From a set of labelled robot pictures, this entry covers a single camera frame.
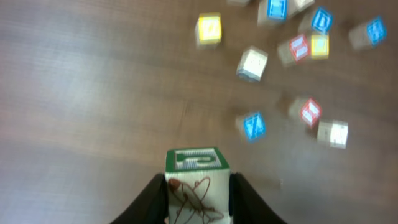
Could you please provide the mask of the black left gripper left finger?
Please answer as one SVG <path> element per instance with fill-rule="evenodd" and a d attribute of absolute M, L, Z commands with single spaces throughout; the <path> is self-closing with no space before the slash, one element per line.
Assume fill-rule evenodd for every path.
<path fill-rule="evenodd" d="M 111 224 L 165 224 L 165 176 L 156 174 Z"/>

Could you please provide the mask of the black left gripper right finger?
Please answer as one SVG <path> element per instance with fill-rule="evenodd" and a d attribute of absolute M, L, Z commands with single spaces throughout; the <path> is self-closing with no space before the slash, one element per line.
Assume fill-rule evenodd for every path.
<path fill-rule="evenodd" d="M 229 215 L 234 224 L 287 224 L 238 172 L 229 178 Z"/>

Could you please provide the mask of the blue X letter block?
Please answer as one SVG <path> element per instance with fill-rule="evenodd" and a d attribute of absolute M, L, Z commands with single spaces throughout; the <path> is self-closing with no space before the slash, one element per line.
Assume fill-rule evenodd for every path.
<path fill-rule="evenodd" d="M 267 125 L 260 111 L 238 116 L 235 126 L 247 142 L 255 142 L 267 133 Z"/>

